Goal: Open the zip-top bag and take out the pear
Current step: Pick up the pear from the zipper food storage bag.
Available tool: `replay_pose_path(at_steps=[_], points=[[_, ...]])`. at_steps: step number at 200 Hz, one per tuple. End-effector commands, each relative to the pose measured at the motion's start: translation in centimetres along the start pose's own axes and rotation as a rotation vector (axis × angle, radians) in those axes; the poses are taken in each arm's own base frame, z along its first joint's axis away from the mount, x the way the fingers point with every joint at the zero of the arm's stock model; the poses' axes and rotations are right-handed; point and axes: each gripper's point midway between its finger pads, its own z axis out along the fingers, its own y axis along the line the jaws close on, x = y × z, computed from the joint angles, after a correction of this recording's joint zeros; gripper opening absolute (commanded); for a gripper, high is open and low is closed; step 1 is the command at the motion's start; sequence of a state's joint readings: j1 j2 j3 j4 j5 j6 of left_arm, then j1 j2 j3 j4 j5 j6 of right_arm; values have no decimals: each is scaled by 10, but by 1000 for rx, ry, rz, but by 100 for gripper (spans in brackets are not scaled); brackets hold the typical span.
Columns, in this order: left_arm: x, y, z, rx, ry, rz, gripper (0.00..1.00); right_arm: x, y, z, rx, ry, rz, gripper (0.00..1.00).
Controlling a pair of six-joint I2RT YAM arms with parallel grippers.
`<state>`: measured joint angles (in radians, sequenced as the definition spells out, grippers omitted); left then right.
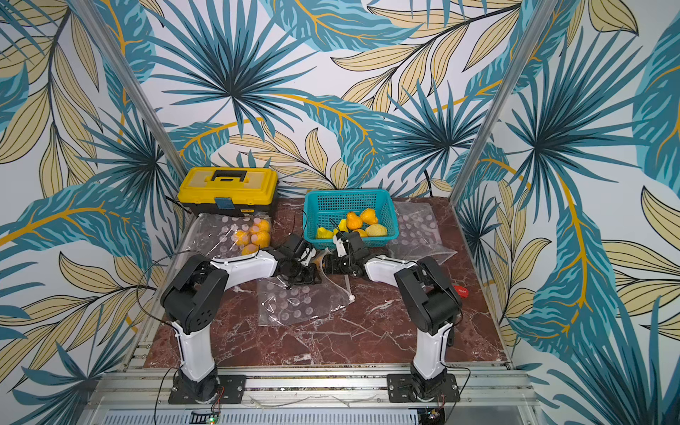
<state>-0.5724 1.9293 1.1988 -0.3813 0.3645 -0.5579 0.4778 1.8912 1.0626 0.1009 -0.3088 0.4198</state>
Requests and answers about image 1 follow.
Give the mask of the orange pear from bag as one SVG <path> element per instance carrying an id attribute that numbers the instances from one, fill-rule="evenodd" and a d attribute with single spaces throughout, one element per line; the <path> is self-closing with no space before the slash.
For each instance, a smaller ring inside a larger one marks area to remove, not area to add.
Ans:
<path id="1" fill-rule="evenodd" d="M 355 212 L 349 212 L 346 216 L 346 221 L 349 230 L 359 230 L 363 227 L 363 221 Z"/>

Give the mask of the clear zip-top bag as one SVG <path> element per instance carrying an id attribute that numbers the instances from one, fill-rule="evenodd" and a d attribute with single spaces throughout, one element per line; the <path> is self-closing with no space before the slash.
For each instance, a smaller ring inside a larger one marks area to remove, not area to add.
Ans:
<path id="1" fill-rule="evenodd" d="M 458 251 L 443 245 L 436 216 L 425 203 L 396 202 L 399 235 L 387 244 L 391 256 L 401 260 L 432 257 L 443 265 Z"/>

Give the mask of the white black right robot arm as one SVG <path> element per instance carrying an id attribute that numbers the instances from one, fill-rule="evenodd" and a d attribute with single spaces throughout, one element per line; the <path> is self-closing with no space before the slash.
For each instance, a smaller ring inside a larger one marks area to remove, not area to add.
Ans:
<path id="1" fill-rule="evenodd" d="M 454 343 L 454 328 L 462 314 L 462 298 L 448 275 L 431 257 L 397 260 L 377 255 L 356 233 L 333 237 L 334 253 L 322 261 L 325 274 L 345 274 L 398 288 L 408 316 L 418 329 L 410 375 L 399 391 L 409 400 L 449 400 L 446 351 Z"/>

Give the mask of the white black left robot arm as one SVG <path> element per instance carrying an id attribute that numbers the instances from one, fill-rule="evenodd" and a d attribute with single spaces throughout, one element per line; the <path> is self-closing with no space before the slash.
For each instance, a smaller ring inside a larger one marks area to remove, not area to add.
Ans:
<path id="1" fill-rule="evenodd" d="M 175 386 L 199 403 L 216 400 L 220 379 L 212 355 L 210 327 L 226 290 L 250 281 L 280 277 L 289 286 L 320 283 L 315 248 L 291 235 L 276 248 L 226 260 L 193 254 L 170 280 L 160 303 L 175 331 L 180 368 Z"/>

